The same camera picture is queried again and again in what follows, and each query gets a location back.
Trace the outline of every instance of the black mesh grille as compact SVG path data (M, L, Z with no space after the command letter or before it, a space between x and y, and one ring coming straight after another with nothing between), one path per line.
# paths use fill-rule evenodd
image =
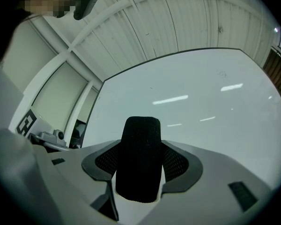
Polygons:
M113 148L98 156L95 159L95 164L103 171L114 175L118 164L118 145L115 145Z
M165 181L179 177L186 172L188 161L185 157L163 144L163 169Z

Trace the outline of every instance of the white ceiling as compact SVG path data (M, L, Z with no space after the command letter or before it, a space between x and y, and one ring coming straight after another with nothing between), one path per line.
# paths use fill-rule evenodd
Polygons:
M101 80L178 51L239 48L261 67L277 25L260 0L98 0L76 21L45 17Z

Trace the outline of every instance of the black logo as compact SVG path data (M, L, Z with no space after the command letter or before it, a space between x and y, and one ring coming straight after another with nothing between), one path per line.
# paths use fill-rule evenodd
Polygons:
M37 120L36 116L33 114L33 112L30 109L19 123L17 127L17 132L19 134L22 134L23 136L26 136L26 134L31 129L32 125L36 120Z

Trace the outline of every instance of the black foam windscreen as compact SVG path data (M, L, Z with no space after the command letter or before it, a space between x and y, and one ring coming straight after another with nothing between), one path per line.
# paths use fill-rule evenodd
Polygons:
M117 193L141 203L155 201L163 161L160 121L152 117L128 118L118 146Z

